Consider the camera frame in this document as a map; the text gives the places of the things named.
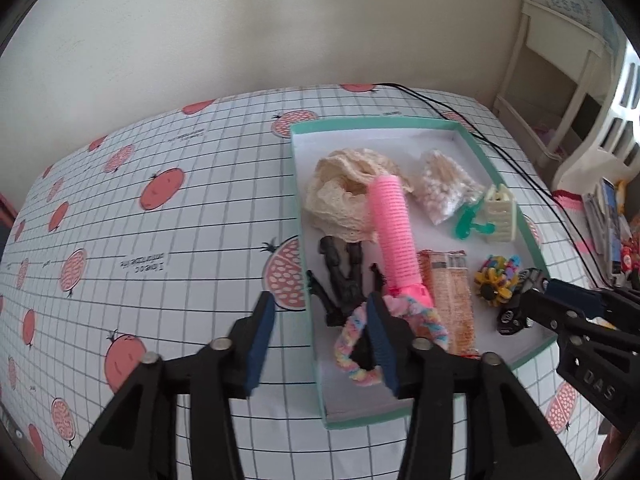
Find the right hand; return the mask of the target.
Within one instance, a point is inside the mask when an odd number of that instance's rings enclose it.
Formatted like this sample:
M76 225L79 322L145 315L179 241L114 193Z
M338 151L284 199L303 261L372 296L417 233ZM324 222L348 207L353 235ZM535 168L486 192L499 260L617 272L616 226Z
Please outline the right hand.
M620 451L627 444L630 444L635 450L639 447L639 440L636 439L633 441L631 440L631 437L626 438L620 430L617 430L614 426L608 430L608 434L602 443L598 456L600 474L602 474L603 471L606 471L608 467L615 462L617 456L620 455Z

